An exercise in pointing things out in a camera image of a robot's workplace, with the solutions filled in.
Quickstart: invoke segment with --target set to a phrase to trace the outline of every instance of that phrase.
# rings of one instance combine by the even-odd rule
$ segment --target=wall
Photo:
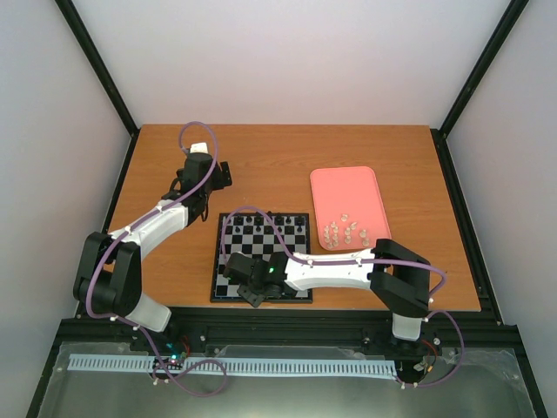
[[[500,307],[557,416],[557,3],[530,2],[449,137]]]
[[[25,416],[129,137],[53,1],[0,13],[0,416]]]
[[[76,6],[141,124],[438,127],[508,0]]]

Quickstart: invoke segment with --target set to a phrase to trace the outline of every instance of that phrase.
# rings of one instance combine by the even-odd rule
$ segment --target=wooden tabletop
[[[111,222],[130,224],[157,204],[184,165],[180,125],[144,125]],[[312,253],[327,253],[317,240],[310,173],[316,168],[367,165],[377,176],[393,239],[447,271],[447,284],[432,308],[480,310],[472,275],[446,191],[433,140],[426,126],[214,125],[218,160],[228,161],[232,187],[210,198],[209,219],[175,233],[144,260],[144,290],[155,300],[180,307],[249,307],[211,303],[218,214],[241,205],[265,211],[308,212]],[[185,145],[211,143],[200,127]],[[432,275],[432,286],[439,277]],[[312,304],[262,307],[385,309],[372,293],[319,288]]]

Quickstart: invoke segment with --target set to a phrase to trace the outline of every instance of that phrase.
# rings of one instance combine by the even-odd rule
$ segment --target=black and white chessboard
[[[268,213],[279,228],[286,246],[293,253],[310,253],[309,215],[307,213]],[[220,253],[220,237],[228,213],[218,217],[217,250],[211,285],[211,302],[244,301],[238,296],[239,285],[231,285],[223,277],[225,256]],[[225,226],[226,255],[241,252],[253,258],[268,261],[271,254],[284,251],[272,227],[263,216],[256,213],[239,213]],[[297,292],[294,297],[283,296],[275,302],[312,303],[312,290]]]

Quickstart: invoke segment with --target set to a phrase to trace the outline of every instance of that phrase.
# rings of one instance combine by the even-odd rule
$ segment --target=purple cable
[[[456,334],[459,335],[460,358],[456,363],[454,369],[451,370],[450,373],[448,373],[446,376],[440,378],[438,381],[433,381],[432,383],[418,384],[416,388],[432,388],[434,386],[440,385],[444,381],[447,381],[448,379],[453,377],[456,372],[459,371],[460,367],[462,366],[462,361],[464,360],[464,338],[462,337],[462,332],[460,331],[459,324],[456,323],[456,320],[454,320],[454,318],[449,312],[443,310],[432,311],[431,313],[429,313],[429,315],[427,315],[426,318],[429,320],[431,317],[433,317],[436,314],[444,314],[453,323],[454,329],[456,330]],[[404,384],[404,382],[398,376],[396,376],[396,380],[398,383]]]
[[[211,176],[212,171],[215,168],[215,165],[217,164],[217,156],[218,156],[218,142],[217,142],[217,137],[215,136],[215,133],[212,131],[212,129],[202,123],[202,122],[190,122],[188,124],[185,124],[182,127],[182,130],[180,131],[179,135],[178,135],[178,145],[180,146],[180,148],[182,149],[182,151],[185,152],[185,148],[182,146],[182,136],[184,135],[184,132],[186,129],[188,129],[190,126],[192,125],[199,125],[204,127],[210,134],[211,134],[211,138],[213,140],[213,144],[214,144],[214,156],[211,162],[211,166],[209,167],[209,171],[205,174],[205,176],[201,179],[201,181],[199,181],[199,183],[197,183],[190,191],[188,191],[187,193],[185,193],[183,196],[181,196],[179,199],[174,200],[172,203],[163,206],[161,208],[160,212],[166,211],[178,204],[180,204],[184,199],[187,199],[188,197],[190,197],[196,190],[198,190],[206,181],[207,179]],[[101,259],[99,260],[97,266],[95,267],[95,271],[93,272],[93,275],[91,277],[91,283],[89,284],[89,287],[87,288],[87,294],[85,296],[85,309],[87,310],[87,314],[91,317],[91,318],[95,318],[95,319],[103,319],[103,318],[110,318],[115,316],[113,313],[94,313],[93,312],[93,308],[92,308],[92,298],[93,298],[93,290],[95,288],[95,285],[97,284],[97,280],[98,277],[100,275],[100,273],[103,271],[103,267],[104,264],[106,263],[106,260],[111,256],[111,254],[114,252],[114,249],[116,248],[116,246],[118,245],[118,243],[124,239],[127,235],[129,235],[131,232],[133,232],[136,228],[139,228],[143,223],[145,223],[147,220],[151,219],[153,216],[159,214],[159,210],[158,209],[154,209],[148,213],[146,213],[144,216],[142,216],[141,218],[139,218],[137,221],[135,221],[133,224],[130,225],[130,229],[129,231],[124,231],[123,233],[121,233],[120,235],[118,235],[113,241],[112,243],[109,245],[109,247],[106,249],[106,251],[104,252],[103,256],[101,257]],[[117,318],[123,322],[124,324],[130,325],[132,327],[138,327],[138,329],[145,335],[145,338],[149,341],[149,344],[151,345],[151,348],[153,350],[153,353],[155,353],[158,361],[160,364],[163,365],[163,369],[166,372],[166,374],[170,377],[170,379],[176,383],[180,388],[182,388],[185,392],[187,392],[188,394],[191,394],[193,396],[198,396],[198,397],[207,397],[207,396],[213,396],[214,394],[218,394],[220,391],[223,390],[223,388],[226,385],[227,382],[227,375],[226,375],[226,370],[225,367],[222,365],[222,363],[220,363],[219,361],[216,360],[203,360],[200,361],[194,365],[192,365],[191,367],[188,367],[185,371],[183,371],[182,373],[180,373],[178,376],[174,376],[172,375],[172,373],[169,372],[168,368],[164,365],[164,362],[157,350],[157,346],[155,345],[155,342],[153,341],[153,339],[151,338],[151,336],[149,335],[149,333],[147,332],[146,329],[144,329],[143,327],[140,327],[138,324],[136,324],[135,322],[131,321],[131,320],[127,320],[126,318],[122,318],[117,316]],[[201,394],[199,392],[195,392],[192,391],[188,388],[186,388],[185,386],[183,386],[182,384],[180,384],[180,382],[177,381],[178,377],[183,376],[184,374],[187,374],[188,372],[190,372],[193,368],[199,367],[202,364],[205,363],[212,363],[212,364],[216,364],[218,367],[220,367],[220,369],[223,371],[223,375],[224,375],[224,380],[223,383],[221,384],[221,386],[213,391],[210,392],[209,394]]]
[[[285,254],[288,256],[288,258],[291,259],[291,260],[294,260],[294,261],[296,261],[300,264],[305,264],[305,265],[309,264],[307,262],[307,260],[300,259],[300,258],[296,257],[294,254],[292,254],[290,252],[290,250],[286,246],[286,244],[285,244],[285,242],[284,242],[284,240],[283,240],[283,238],[280,234],[279,229],[277,228],[276,225],[273,224],[271,217],[269,217],[269,215],[267,215],[265,212],[263,212],[262,210],[258,209],[255,206],[241,206],[238,209],[236,209],[235,211],[231,212],[225,218],[225,220],[223,222],[223,228],[222,228],[221,233],[220,233],[220,252],[225,256],[225,262],[226,262],[226,251],[225,251],[225,231],[226,231],[226,228],[225,228],[225,226],[228,225],[228,222],[230,221],[232,216],[234,216],[236,213],[242,212],[242,211],[252,211],[252,212],[256,212],[256,213],[259,213],[260,215],[262,215],[265,218],[265,220],[268,222],[268,224],[272,227],[272,230],[275,232],[275,235],[277,236],[278,242],[282,246],[282,248],[285,251]],[[430,272],[437,273],[439,276],[441,276],[441,281],[437,284],[437,286],[435,286],[429,292],[429,297],[430,298],[437,291],[439,291],[446,283],[445,272],[438,269],[437,267],[429,266],[428,264],[422,264],[422,263],[418,263],[418,262],[415,262],[415,261],[389,260],[389,259],[363,259],[363,260],[361,260],[361,263],[362,264],[385,264],[385,265],[395,265],[395,266],[416,267],[416,268],[421,268],[421,269],[424,269],[424,270],[428,270]],[[358,264],[358,261],[357,260],[336,260],[336,261],[317,261],[317,260],[314,260],[313,263],[312,263],[313,266],[350,266],[350,265],[354,265],[354,264]]]

